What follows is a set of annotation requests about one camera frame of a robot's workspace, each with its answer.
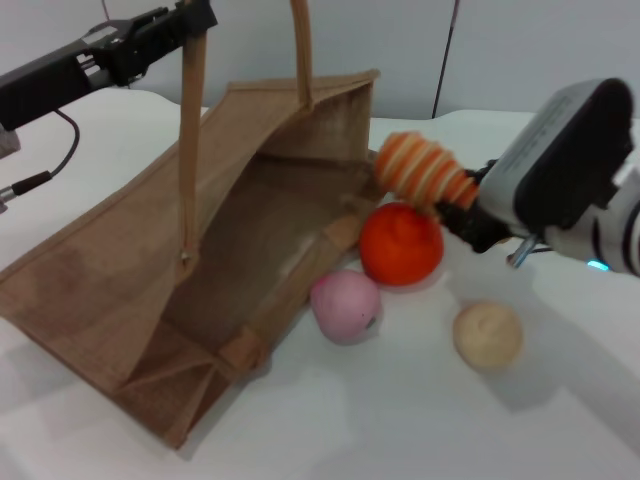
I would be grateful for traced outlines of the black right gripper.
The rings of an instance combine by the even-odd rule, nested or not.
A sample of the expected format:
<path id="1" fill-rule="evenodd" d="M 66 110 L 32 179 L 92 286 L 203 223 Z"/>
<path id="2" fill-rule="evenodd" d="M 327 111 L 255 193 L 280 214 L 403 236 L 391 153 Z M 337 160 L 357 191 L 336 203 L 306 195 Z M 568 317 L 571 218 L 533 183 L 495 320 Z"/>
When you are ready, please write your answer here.
<path id="1" fill-rule="evenodd" d="M 593 79 L 555 92 L 499 159 L 465 177 L 479 206 L 440 201 L 440 223 L 475 253 L 513 237 L 569 228 L 592 205 L 612 198 L 613 178 L 632 151 L 632 92 L 618 78 Z"/>

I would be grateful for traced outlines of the orange toy fruit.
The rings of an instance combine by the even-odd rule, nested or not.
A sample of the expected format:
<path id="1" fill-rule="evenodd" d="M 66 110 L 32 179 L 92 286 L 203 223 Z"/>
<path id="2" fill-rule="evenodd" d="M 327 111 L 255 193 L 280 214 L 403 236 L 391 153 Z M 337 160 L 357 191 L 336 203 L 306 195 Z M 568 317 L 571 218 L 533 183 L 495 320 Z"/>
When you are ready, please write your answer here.
<path id="1" fill-rule="evenodd" d="M 379 284 L 405 287 L 425 280 L 444 256 L 437 221 L 403 203 L 378 207 L 359 238 L 364 271 Z"/>

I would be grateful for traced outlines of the brown burlap handbag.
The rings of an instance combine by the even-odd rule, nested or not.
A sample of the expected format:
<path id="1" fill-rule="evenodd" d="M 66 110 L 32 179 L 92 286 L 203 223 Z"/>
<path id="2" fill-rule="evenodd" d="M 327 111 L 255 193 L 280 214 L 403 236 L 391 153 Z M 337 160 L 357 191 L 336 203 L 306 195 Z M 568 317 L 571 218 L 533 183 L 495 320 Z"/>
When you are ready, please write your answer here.
<path id="1" fill-rule="evenodd" d="M 316 77 L 307 0 L 297 73 L 201 107 L 206 41 L 183 56 L 178 141 L 0 271 L 0 316 L 173 448 L 258 370 L 381 194 L 377 72 Z"/>

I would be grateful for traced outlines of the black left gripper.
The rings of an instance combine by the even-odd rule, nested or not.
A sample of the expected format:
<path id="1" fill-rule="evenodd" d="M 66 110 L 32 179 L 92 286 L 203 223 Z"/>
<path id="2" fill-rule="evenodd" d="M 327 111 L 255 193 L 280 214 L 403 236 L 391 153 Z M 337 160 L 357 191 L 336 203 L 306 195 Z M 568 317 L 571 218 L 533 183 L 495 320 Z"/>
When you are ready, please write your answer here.
<path id="1" fill-rule="evenodd" d="M 180 0 L 79 39 L 0 76 L 0 126 L 14 131 L 97 90 L 125 86 L 218 24 L 209 0 Z"/>

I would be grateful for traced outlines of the orange striped bread loaf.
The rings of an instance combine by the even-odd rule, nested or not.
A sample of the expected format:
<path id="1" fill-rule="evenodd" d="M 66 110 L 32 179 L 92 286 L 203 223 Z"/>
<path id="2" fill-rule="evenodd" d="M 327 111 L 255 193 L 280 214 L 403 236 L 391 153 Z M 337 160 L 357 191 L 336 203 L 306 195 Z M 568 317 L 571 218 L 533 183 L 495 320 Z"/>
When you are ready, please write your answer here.
<path id="1" fill-rule="evenodd" d="M 394 132 L 374 162 L 380 186 L 418 211 L 434 216 L 444 203 L 468 211 L 478 196 L 475 180 L 453 152 L 417 131 Z"/>

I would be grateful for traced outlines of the beige round bun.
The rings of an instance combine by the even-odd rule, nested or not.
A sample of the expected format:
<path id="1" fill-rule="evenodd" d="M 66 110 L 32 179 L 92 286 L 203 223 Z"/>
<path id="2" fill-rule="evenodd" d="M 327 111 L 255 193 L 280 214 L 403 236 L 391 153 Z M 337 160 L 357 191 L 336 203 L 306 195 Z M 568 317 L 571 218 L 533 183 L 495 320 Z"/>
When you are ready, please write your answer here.
<path id="1" fill-rule="evenodd" d="M 454 319 L 452 339 L 456 352 L 472 369 L 497 371 L 510 367 L 524 345 L 520 316 L 496 302 L 480 302 L 463 309 Z"/>

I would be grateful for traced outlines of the pink toy peach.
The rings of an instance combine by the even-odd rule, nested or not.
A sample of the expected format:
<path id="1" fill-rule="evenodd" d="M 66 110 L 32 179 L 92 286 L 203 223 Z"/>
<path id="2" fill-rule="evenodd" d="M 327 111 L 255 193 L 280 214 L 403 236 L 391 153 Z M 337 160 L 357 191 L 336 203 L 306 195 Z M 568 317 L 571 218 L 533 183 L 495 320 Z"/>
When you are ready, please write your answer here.
<path id="1" fill-rule="evenodd" d="M 321 333 L 337 344 L 361 341 L 381 312 L 378 286 L 353 270 L 331 272 L 311 288 L 310 305 Z"/>

